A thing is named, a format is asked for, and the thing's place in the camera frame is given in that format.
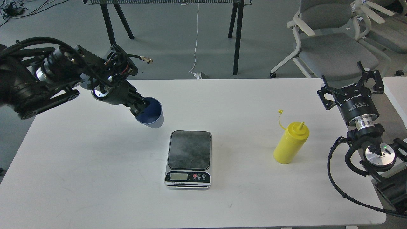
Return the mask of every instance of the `bottle nozzle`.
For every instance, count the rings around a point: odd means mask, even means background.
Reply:
[[[278,110],[278,113],[280,113],[280,115],[278,116],[278,124],[281,126],[281,128],[283,128],[283,130],[286,130],[286,128],[284,128],[284,126],[282,126],[281,122],[280,122],[280,117],[281,117],[281,114],[282,114],[282,110]]]
[[[299,129],[299,130],[302,130],[302,128],[304,127],[304,124],[305,124],[305,123],[302,122],[302,123],[300,124],[300,126],[298,127],[298,129]]]

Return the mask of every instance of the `yellow bottle cap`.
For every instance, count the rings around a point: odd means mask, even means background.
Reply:
[[[294,143],[304,143],[309,136],[309,129],[304,122],[293,122],[288,125],[284,135]]]

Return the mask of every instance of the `robotic arm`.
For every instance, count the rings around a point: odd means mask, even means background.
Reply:
[[[382,141],[381,136],[385,130],[381,124],[373,124],[373,121],[379,117],[379,113],[372,101],[371,95],[382,94],[384,92],[384,85],[379,71],[364,70],[360,62],[357,64],[362,71],[362,77],[358,83],[337,89],[330,87],[323,77],[325,86],[317,91],[326,110],[330,110],[338,105],[346,125],[356,127],[354,130],[347,132],[347,138],[338,138],[331,148],[332,150],[328,157],[328,175],[332,185],[344,198],[376,211],[407,217],[407,214],[404,213],[407,211],[407,168],[387,178],[379,174],[379,172],[386,172],[392,169],[397,158],[407,165],[407,156],[403,155],[400,151],[407,152],[407,143],[398,138],[391,144],[386,144]],[[373,91],[365,87],[365,83],[371,78],[375,82],[372,87]],[[332,95],[334,100],[326,99],[325,94]],[[345,155],[347,166],[362,176],[371,175],[377,182],[374,185],[377,191],[396,211],[379,209],[363,204],[348,196],[335,184],[330,174],[330,159],[333,151],[340,143],[347,143],[350,147]],[[360,163],[366,171],[355,167],[350,160],[351,156],[358,149],[361,149],[363,152],[363,159]]]
[[[59,47],[24,49],[36,44]],[[126,80],[138,73],[130,57],[152,62],[127,54],[117,44],[104,58],[49,37],[17,41],[8,48],[0,45],[0,106],[10,105],[21,119],[28,119],[76,98],[79,91],[73,88],[81,85],[97,100],[129,107],[136,117],[149,102]]]

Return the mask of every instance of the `floor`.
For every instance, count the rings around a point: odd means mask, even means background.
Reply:
[[[32,11],[44,0],[24,2],[29,11]],[[230,4],[122,5],[135,35],[133,40],[127,37],[111,5],[109,10],[116,42],[127,53],[154,60],[151,64],[135,61],[139,74],[131,79],[194,79],[189,71],[194,66],[196,44],[196,64],[192,72],[203,72],[210,79],[232,79],[268,78],[271,68],[292,52],[294,37],[286,24],[292,19],[298,6],[299,0],[253,0],[252,5],[244,7],[238,75],[232,74],[235,36],[232,39],[227,37],[232,10]],[[348,23],[334,31],[350,34],[352,28]],[[26,18],[11,19],[0,27],[0,43],[6,46],[13,45],[16,40],[35,36],[57,38],[71,46],[79,44],[98,56],[105,55],[110,47],[100,7],[84,5],[78,0],[71,0]],[[391,76],[404,67],[407,55],[388,50],[385,52],[393,60],[387,74]],[[277,78],[302,77],[303,74],[292,61],[277,71]],[[401,119],[386,95],[375,96],[374,101],[381,114],[378,121],[386,129],[383,139],[391,142],[396,137],[406,138],[407,130],[400,125]],[[17,114],[6,106],[0,108],[0,117],[0,167],[7,169],[33,119],[19,120]],[[388,216],[384,224],[359,228],[407,228],[407,220]]]

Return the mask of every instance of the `yellow squeeze bottle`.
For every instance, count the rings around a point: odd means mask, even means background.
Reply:
[[[284,129],[284,134],[274,150],[274,158],[281,164],[288,164],[307,140],[309,129],[304,122],[292,122],[287,128],[284,128],[280,123],[280,117],[278,123]]]

